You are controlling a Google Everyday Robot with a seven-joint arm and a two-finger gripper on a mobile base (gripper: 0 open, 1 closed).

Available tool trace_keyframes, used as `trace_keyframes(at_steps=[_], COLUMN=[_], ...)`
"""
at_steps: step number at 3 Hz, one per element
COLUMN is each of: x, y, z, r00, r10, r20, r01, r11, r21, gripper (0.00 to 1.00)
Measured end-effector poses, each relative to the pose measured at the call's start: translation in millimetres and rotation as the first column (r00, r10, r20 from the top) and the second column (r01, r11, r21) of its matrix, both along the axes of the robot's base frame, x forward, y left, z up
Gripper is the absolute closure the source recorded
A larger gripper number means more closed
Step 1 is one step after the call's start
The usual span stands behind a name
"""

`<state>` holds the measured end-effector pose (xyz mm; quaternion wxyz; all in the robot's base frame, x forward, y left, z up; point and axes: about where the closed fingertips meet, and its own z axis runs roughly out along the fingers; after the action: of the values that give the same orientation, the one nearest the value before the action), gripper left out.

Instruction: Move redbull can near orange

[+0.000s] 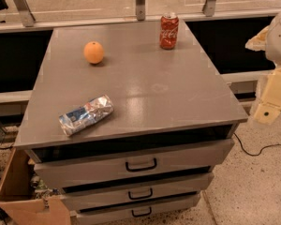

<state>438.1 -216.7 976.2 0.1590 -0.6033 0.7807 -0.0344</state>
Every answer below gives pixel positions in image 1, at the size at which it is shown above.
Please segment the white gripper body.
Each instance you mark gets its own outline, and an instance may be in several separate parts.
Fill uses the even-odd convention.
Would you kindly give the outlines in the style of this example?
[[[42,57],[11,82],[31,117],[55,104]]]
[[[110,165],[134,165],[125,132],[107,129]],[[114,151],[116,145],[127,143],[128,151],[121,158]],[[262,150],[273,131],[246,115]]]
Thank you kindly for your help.
[[[281,11],[273,18],[269,25],[265,54],[268,60],[281,65]]]

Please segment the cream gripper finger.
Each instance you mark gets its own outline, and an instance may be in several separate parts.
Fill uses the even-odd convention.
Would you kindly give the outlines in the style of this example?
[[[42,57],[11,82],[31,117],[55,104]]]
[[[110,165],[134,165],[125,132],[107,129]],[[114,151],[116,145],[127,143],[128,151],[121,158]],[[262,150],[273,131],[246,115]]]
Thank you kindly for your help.
[[[257,103],[253,119],[261,124],[272,124],[281,113],[281,67],[266,76]]]
[[[255,36],[250,38],[246,43],[245,47],[251,51],[264,51],[266,46],[266,37],[268,34],[269,27],[264,27]]]

